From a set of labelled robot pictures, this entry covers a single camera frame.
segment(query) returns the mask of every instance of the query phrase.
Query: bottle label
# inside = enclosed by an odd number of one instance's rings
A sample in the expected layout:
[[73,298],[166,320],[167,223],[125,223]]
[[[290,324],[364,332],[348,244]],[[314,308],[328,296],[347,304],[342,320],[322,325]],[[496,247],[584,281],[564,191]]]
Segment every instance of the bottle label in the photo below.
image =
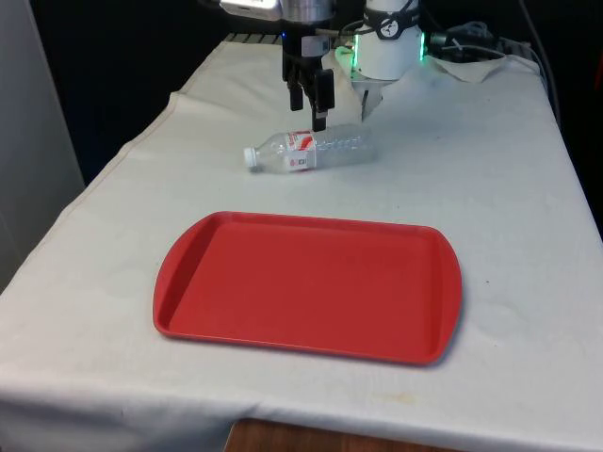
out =
[[289,133],[286,147],[288,152],[285,156],[285,168],[287,170],[309,170],[317,165],[317,147],[311,131],[302,130]]

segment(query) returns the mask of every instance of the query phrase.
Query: table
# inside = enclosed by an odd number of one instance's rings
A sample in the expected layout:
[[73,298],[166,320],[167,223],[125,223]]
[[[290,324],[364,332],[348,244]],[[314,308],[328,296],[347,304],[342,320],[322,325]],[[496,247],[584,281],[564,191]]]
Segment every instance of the table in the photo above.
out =
[[426,445],[400,443],[246,419],[233,425],[224,452],[452,452]]
[[[367,119],[374,164],[249,174],[241,148],[307,127],[280,49],[224,43],[61,215],[0,298],[6,450],[221,450],[258,418],[464,450],[603,448],[603,247],[539,78],[471,85],[429,62]],[[359,121],[337,81],[331,124]],[[152,324],[173,241],[230,210],[423,224],[464,274],[426,368],[168,340]]]

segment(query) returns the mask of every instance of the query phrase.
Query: white cylinder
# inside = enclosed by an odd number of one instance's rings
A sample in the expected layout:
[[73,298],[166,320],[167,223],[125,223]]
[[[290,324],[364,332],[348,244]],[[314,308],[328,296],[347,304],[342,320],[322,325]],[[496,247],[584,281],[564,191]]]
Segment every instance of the white cylinder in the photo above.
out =
[[[395,12],[406,5],[406,0],[367,0],[367,8]],[[416,8],[414,0],[409,9]],[[418,26],[405,29],[397,40],[380,40],[377,33],[358,36],[355,52],[356,69],[363,76],[376,80],[398,80],[419,59],[421,30]]]

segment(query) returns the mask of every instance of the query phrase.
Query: dark background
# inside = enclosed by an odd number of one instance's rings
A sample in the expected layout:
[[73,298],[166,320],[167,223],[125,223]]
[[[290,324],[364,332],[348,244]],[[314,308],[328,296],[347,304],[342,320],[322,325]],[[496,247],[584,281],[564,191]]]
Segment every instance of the dark background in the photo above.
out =
[[[603,109],[595,74],[603,48],[600,0],[526,0],[557,79],[562,133],[603,231]],[[362,0],[339,0],[340,24]],[[516,0],[424,0],[443,27],[487,22],[531,40]],[[32,0],[58,95],[86,182],[161,112],[229,31],[261,31],[196,0]],[[424,20],[424,29],[433,29]]]

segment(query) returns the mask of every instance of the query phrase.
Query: plastic water bottle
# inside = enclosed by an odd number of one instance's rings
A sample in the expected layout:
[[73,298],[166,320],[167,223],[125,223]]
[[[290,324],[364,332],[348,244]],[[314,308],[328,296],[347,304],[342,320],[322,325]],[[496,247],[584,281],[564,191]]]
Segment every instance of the plastic water bottle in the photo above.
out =
[[246,148],[244,154],[250,170],[274,173],[354,165],[376,156],[370,130],[360,125],[277,134],[257,148]]

